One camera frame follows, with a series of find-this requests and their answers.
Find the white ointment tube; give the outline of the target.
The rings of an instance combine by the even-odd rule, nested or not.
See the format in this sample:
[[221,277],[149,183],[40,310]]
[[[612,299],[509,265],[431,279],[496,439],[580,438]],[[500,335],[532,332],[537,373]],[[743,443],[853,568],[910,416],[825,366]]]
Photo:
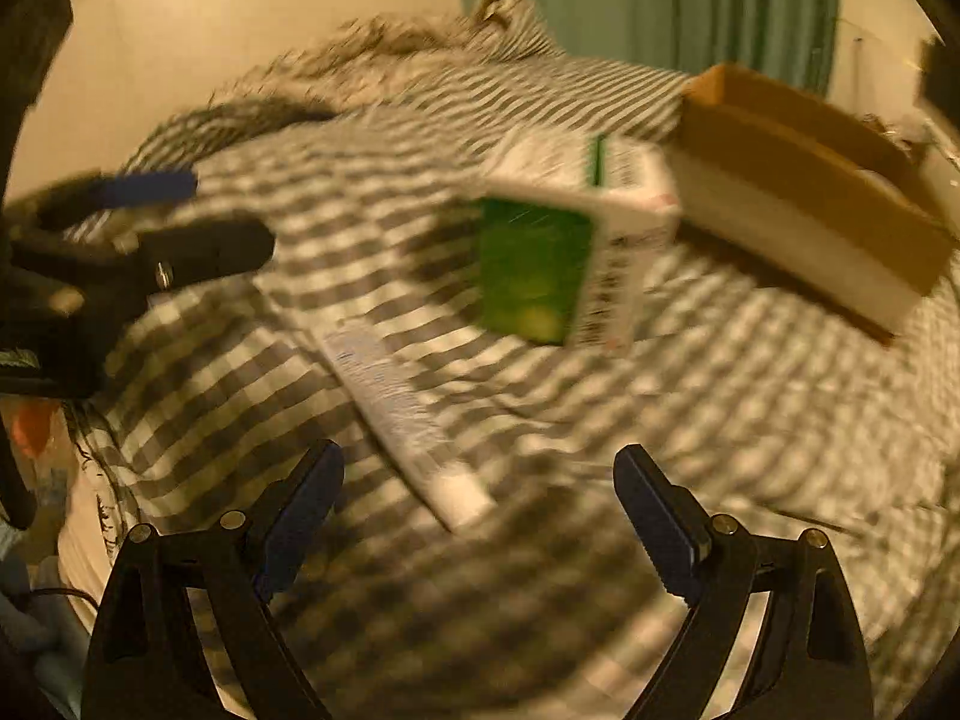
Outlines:
[[382,338],[359,320],[314,335],[374,437],[405,483],[448,528],[462,532],[493,511],[494,500],[413,387]]

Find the green white medicine box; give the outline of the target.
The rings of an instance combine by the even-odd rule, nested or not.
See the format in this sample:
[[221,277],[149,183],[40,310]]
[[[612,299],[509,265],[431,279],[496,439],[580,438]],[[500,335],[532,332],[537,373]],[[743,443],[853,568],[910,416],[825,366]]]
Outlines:
[[477,181],[478,321],[537,344],[620,353],[682,217],[665,154],[635,138],[514,127]]

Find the grey checkered bed cover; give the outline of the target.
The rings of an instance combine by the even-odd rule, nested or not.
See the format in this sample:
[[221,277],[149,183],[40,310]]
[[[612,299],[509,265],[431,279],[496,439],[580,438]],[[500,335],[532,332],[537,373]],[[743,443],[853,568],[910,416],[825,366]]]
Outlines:
[[[610,60],[453,65],[338,114],[263,104],[160,125],[133,171],[199,193],[135,229],[251,211],[277,236],[250,277],[156,302],[71,433],[115,550],[128,528],[206,527],[342,445],[334,516],[275,614],[338,718],[617,718],[682,621],[612,488],[646,447],[750,530],[832,539],[892,718],[958,628],[958,280],[880,344],[709,242],[654,265],[621,356],[478,328],[460,193],[519,124],[654,138],[682,77]],[[314,335],[371,327],[480,476],[493,511],[449,532]]]

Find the floral patterned blanket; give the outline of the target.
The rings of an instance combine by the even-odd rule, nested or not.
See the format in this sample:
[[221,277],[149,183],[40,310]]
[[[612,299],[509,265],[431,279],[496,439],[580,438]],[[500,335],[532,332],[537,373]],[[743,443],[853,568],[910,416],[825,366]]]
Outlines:
[[252,68],[217,89],[210,103],[338,114],[393,98],[443,68],[485,59],[496,41],[496,29],[465,16],[377,15]]

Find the checkered floral pillow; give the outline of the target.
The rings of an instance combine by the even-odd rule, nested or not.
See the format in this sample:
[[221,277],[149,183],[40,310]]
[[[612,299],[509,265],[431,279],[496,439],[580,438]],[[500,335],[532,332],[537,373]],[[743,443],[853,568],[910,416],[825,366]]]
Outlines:
[[519,62],[565,54],[537,0],[475,0],[467,47],[485,62]]

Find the brown cardboard box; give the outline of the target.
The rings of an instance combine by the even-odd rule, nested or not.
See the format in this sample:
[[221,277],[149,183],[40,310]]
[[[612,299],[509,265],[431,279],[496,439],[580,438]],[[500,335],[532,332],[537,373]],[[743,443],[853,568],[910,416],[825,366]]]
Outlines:
[[903,332],[957,249],[903,149],[758,71],[715,65],[688,80],[665,154],[686,221],[877,335]]

